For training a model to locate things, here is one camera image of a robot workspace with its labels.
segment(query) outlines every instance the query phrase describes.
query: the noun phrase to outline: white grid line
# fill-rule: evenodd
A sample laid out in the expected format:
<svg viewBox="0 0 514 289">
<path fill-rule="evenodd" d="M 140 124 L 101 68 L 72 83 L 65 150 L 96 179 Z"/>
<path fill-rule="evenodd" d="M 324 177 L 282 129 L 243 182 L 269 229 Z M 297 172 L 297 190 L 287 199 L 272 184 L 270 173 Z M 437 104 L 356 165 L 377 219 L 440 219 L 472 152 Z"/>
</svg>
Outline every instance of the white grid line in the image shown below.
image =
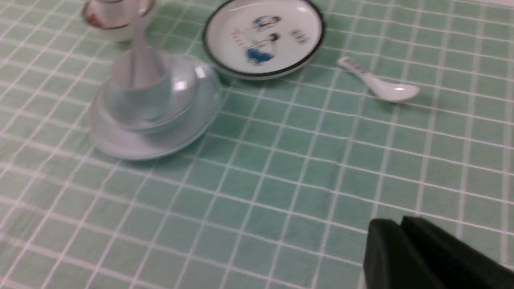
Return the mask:
<svg viewBox="0 0 514 289">
<path fill-rule="evenodd" d="M 514 21 L 514 10 L 510 11 L 510 21 Z M 514 27 L 510 27 L 510 37 L 514 39 Z M 509 49 L 509 56 L 511 58 L 514 58 L 514 44 L 510 45 Z M 508 67 L 508 75 L 510 78 L 514 78 L 514 65 L 510 64 Z M 512 82 L 509 82 L 507 87 L 507 97 L 509 99 L 512 99 L 514 94 L 514 84 Z M 514 105 L 512 103 L 508 103 L 505 106 L 505 120 L 506 121 L 512 121 L 512 111 L 514 110 Z M 503 148 L 503 180 L 502 180 L 502 230 L 508 231 L 509 229 L 509 191 L 514 189 L 510 187 L 509 181 L 512 176 L 509 176 L 507 172 L 510 172 L 512 169 L 510 167 L 510 160 L 514 157 L 514 155 L 511 153 L 512 149 L 512 126 L 506 124 L 504 126 L 504 133 L 503 133 L 503 139 L 504 139 L 504 145 Z M 507 234 L 502 234 L 501 239 L 501 248 L 500 248 L 500 258 L 501 262 L 503 264 L 507 264 L 509 262 L 509 236 Z"/>
<path fill-rule="evenodd" d="M 480 20 L 483 20 L 485 17 L 485 12 L 486 12 L 485 9 L 486 9 L 486 7 L 484 5 L 480 5 L 480 15 L 479 15 Z M 484 24 L 483 24 L 483 22 L 479 21 L 478 35 L 483 34 L 483 33 L 484 33 Z M 474 52 L 476 55 L 480 55 L 481 44 L 482 44 L 482 40 L 480 39 L 480 37 L 475 38 Z M 479 65 L 480 65 L 480 57 L 475 56 L 473 58 L 473 71 L 474 72 L 479 70 Z M 470 95 L 469 103 L 468 103 L 468 114 L 470 116 L 468 116 L 468 119 L 466 121 L 466 137 L 467 138 L 470 138 L 471 134 L 473 132 L 473 118 L 471 117 L 471 115 L 474 114 L 474 110 L 475 110 L 475 96 L 473 95 L 473 93 L 476 91 L 476 83 L 477 83 L 477 76 L 475 74 L 473 74 L 471 77 L 471 83 L 470 83 L 470 87 L 469 87 L 471 95 Z M 462 151 L 462 163 L 464 165 L 462 166 L 461 191 L 466 191 L 466 188 L 467 188 L 467 179 L 468 179 L 468 166 L 467 165 L 469 164 L 470 154 L 471 154 L 471 142 L 465 141 L 463 151 Z M 458 219 L 460 221 L 464 220 L 465 202 L 466 202 L 466 195 L 461 193 L 459 202 L 458 202 Z M 462 225 L 457 225 L 455 234 L 458 238 L 462 238 L 462 234 L 463 234 Z"/>
<path fill-rule="evenodd" d="M 77 42 L 75 43 L 74 47 L 76 47 L 79 43 L 80 43 L 80 41 L 77 41 Z M 92 63 L 92 62 L 89 62 L 89 63 L 86 65 L 86 67 L 84 67 L 84 69 L 82 70 L 81 74 L 84 74 L 84 73 L 87 71 L 87 68 L 91 65 L 91 63 Z M 76 84 L 76 82 L 75 82 L 72 86 L 70 86 L 70 87 L 68 88 L 68 90 L 63 94 L 63 97 L 62 97 L 62 98 L 64 98 L 66 95 L 68 95 L 68 94 L 69 94 L 69 92 L 72 90 L 72 88 L 73 88 L 73 86 L 74 86 L 75 84 Z M 58 104 L 59 104 L 59 103 L 56 103 L 56 104 L 54 105 L 54 107 L 52 108 L 52 112 L 53 112 L 55 109 L 57 109 Z M 57 151 L 58 151 L 59 147 L 64 143 L 64 141 L 67 139 L 67 137 L 68 137 L 68 136 L 69 136 L 69 135 L 74 131 L 74 130 L 73 130 L 74 126 L 76 126 L 76 125 L 77 125 L 77 123 L 82 119 L 82 117 L 84 116 L 84 114 L 85 114 L 87 111 L 88 111 L 88 110 L 87 110 L 87 109 L 86 109 L 86 107 L 85 107 L 85 108 L 83 109 L 82 113 L 79 115 L 79 117 L 75 120 L 74 125 L 72 125 L 72 127 L 71 127 L 67 132 L 66 132 L 66 134 L 64 135 L 64 137 L 61 139 L 61 141 L 59 142 L 59 144 L 54 148 L 54 150 L 53 150 L 53 151 L 52 151 L 52 153 L 48 156 L 48 158 L 47 158 L 43 163 L 41 163 L 41 165 L 39 166 L 38 170 L 36 171 L 36 174 L 37 174 L 37 173 L 39 173 L 39 172 L 41 171 L 41 169 L 44 167 L 44 165 L 47 163 L 47 161 L 48 161 L 48 160 L 50 160 L 54 155 L 56 155 L 56 153 L 57 153 Z M 32 139 L 32 137 L 33 137 L 33 136 L 38 132 L 38 130 L 39 130 L 39 129 L 41 129 L 42 124 L 44 124 L 44 121 L 40 123 L 40 125 L 38 126 L 38 128 L 36 128 L 36 130 L 33 132 L 32 136 L 31 136 L 30 138 L 28 138 L 28 139 L 27 139 L 27 142 L 29 142 L 29 141 Z M 62 188 L 61 188 L 61 191 L 60 191 L 60 192 L 59 192 L 59 194 L 57 195 L 56 199 L 53 201 L 53 203 L 52 203 L 52 205 L 51 205 L 51 207 L 50 207 L 49 211 L 51 211 L 51 210 L 52 210 L 52 209 L 57 205 L 57 203 L 58 203 L 59 199 L 60 199 L 60 198 L 61 198 L 61 196 L 64 194 L 65 190 L 69 187 L 69 184 L 71 183 L 71 180 L 72 180 L 72 178 L 74 177 L 75 173 L 76 173 L 76 172 L 78 171 L 78 169 L 81 167 L 81 164 L 84 162 L 84 160 L 86 159 L 87 155 L 88 155 L 88 154 L 90 154 L 90 153 L 93 151 L 93 149 L 94 149 L 94 147 L 91 147 L 91 148 L 89 149 L 89 152 L 88 152 L 86 155 L 84 155 L 84 156 L 82 157 L 81 163 L 80 163 L 80 164 L 79 164 L 79 165 L 78 165 L 78 166 L 77 166 L 77 167 L 76 167 L 76 168 L 71 172 L 70 176 L 68 177 L 68 180 L 64 183 L 64 185 L 63 185 L 63 186 L 62 186 Z M 32 240 L 36 237 L 37 233 L 41 230 L 41 228 L 43 227 L 43 224 L 44 224 L 44 223 L 46 222 L 46 220 L 48 219 L 48 216 L 49 216 L 49 215 L 48 215 L 48 214 L 46 214 L 46 215 L 43 217 L 43 220 L 40 222 L 39 226 L 36 228 L 36 230 L 34 231 L 34 233 L 32 234 L 32 236 L 31 236 L 31 238 L 30 238 L 30 241 L 29 241 L 27 244 L 30 244 L 30 243 L 32 242 Z M 76 236 L 76 234 L 78 234 L 79 229 L 80 229 L 80 226 L 76 228 L 76 230 L 75 230 L 75 232 L 74 232 L 75 236 Z M 74 237 L 72 236 L 72 238 L 71 238 L 71 239 L 70 239 L 70 241 L 68 242 L 67 246 L 70 246 L 70 245 L 71 245 L 71 242 L 73 241 L 73 239 L 74 239 Z M 12 273 L 12 271 L 13 271 L 13 269 L 15 268 L 16 264 L 19 262 L 19 260 L 20 260 L 21 256 L 23 255 L 23 252 L 26 250 L 26 248 L 27 248 L 27 246 L 25 246 L 25 247 L 24 247 L 24 250 L 22 250 L 22 252 L 19 254 L 18 258 L 17 258 L 17 259 L 15 260 L 15 262 L 12 264 L 12 267 L 11 267 L 10 271 L 5 275 L 5 277 L 3 278 L 2 282 L 5 282 L 5 280 L 7 280 L 7 279 L 9 278 L 9 275 Z M 52 277 L 52 275 L 53 275 L 54 271 L 57 269 L 57 266 L 59 265 L 59 263 L 60 263 L 60 259 L 55 263 L 54 267 L 52 268 L 52 270 L 50 271 L 49 275 L 48 275 L 48 276 L 47 276 L 47 278 L 45 279 L 45 281 L 44 281 L 44 283 L 43 283 L 42 288 L 44 288 L 44 287 L 48 284 L 48 282 L 50 281 L 50 279 L 51 279 L 51 277 Z"/>
</svg>

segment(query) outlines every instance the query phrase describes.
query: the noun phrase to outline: teacup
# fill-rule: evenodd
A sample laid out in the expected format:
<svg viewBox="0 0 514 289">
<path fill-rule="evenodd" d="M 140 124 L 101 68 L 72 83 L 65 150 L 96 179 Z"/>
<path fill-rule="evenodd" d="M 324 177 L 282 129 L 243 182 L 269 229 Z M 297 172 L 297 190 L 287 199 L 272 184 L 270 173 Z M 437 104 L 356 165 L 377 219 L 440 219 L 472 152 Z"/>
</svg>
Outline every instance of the teacup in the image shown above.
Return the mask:
<svg viewBox="0 0 514 289">
<path fill-rule="evenodd" d="M 154 57 L 162 58 L 158 49 L 149 49 Z M 171 70 L 165 66 L 164 74 L 159 78 L 141 79 L 145 71 L 141 71 L 141 67 L 134 67 L 133 53 L 134 50 L 129 50 L 114 61 L 110 82 L 113 100 L 111 105 L 118 105 L 127 113 L 133 114 L 136 119 L 152 121 L 164 115 L 169 109 Z M 138 69 L 136 78 L 139 79 L 132 79 L 134 71 Z"/>
<path fill-rule="evenodd" d="M 114 28 L 126 25 L 132 16 L 133 0 L 89 0 L 91 10 L 95 12 L 97 25 Z M 140 10 L 145 10 L 146 1 L 140 1 Z"/>
</svg>

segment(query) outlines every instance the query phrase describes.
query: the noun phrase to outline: spoon handle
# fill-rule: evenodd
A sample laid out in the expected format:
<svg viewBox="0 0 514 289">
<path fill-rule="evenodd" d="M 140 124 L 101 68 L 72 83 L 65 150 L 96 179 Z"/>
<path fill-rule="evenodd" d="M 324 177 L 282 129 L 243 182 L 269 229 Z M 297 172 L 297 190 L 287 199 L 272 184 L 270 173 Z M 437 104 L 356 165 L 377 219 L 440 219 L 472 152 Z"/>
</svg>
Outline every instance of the spoon handle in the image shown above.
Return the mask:
<svg viewBox="0 0 514 289">
<path fill-rule="evenodd" d="M 147 86 L 164 74 L 160 57 L 146 42 L 145 27 L 139 14 L 140 0 L 131 0 L 133 39 L 133 86 Z"/>
<path fill-rule="evenodd" d="M 364 67 L 360 66 L 360 64 L 358 64 L 357 62 L 352 60 L 350 57 L 340 58 L 337 61 L 337 66 L 339 66 L 340 68 L 347 69 L 351 73 L 353 73 L 361 78 L 364 75 L 369 73 Z"/>
<path fill-rule="evenodd" d="M 378 97 L 383 96 L 381 92 L 384 90 L 386 83 L 378 79 L 350 57 L 340 58 L 337 61 L 337 66 L 339 68 L 344 68 L 357 76 Z"/>
</svg>

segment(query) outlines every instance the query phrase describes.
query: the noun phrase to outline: green checkered tablecloth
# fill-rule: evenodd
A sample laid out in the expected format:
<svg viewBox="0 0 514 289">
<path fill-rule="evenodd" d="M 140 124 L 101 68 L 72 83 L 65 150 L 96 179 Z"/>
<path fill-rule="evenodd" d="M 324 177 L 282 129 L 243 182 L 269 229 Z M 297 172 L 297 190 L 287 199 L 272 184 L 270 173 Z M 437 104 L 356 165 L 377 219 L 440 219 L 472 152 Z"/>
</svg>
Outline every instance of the green checkered tablecloth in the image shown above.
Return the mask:
<svg viewBox="0 0 514 289">
<path fill-rule="evenodd" d="M 207 60 L 220 0 L 161 1 L 149 40 Z M 126 44 L 80 0 L 0 0 L 0 288 L 363 289 L 372 218 L 421 215 L 514 268 L 514 11 L 463 0 L 315 0 L 328 29 L 282 79 L 223 77 L 180 153 L 124 162 L 88 105 Z M 343 54 L 421 95 L 378 101 Z"/>
</svg>

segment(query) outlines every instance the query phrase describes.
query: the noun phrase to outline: black object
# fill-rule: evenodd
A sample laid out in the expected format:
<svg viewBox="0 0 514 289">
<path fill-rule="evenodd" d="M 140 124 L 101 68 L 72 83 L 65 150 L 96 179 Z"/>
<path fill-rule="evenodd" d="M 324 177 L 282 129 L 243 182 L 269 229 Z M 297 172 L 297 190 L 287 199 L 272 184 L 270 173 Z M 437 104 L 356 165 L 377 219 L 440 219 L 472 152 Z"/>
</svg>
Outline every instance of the black object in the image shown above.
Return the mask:
<svg viewBox="0 0 514 289">
<path fill-rule="evenodd" d="M 512 271 L 431 222 L 404 216 L 400 229 L 448 288 L 514 289 Z"/>
<path fill-rule="evenodd" d="M 370 222 L 364 277 L 368 289 L 449 289 L 429 269 L 400 227 L 384 219 Z"/>
</svg>

